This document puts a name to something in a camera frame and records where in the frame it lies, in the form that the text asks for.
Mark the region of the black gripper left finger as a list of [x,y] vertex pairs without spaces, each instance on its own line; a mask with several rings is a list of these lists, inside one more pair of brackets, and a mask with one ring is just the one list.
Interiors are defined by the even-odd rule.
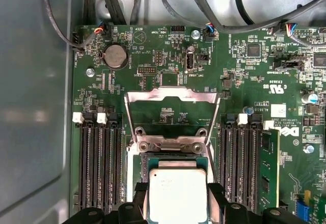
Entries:
[[64,223],[148,223],[144,217],[148,183],[137,183],[132,202],[121,204],[117,210],[105,214],[101,209],[89,207],[67,219]]

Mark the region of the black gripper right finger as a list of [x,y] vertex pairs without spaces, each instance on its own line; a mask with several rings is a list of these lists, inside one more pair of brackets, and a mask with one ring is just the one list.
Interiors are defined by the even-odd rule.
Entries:
[[212,223],[305,223],[281,208],[267,208],[262,215],[249,211],[244,205],[231,203],[219,183],[208,183],[209,219]]

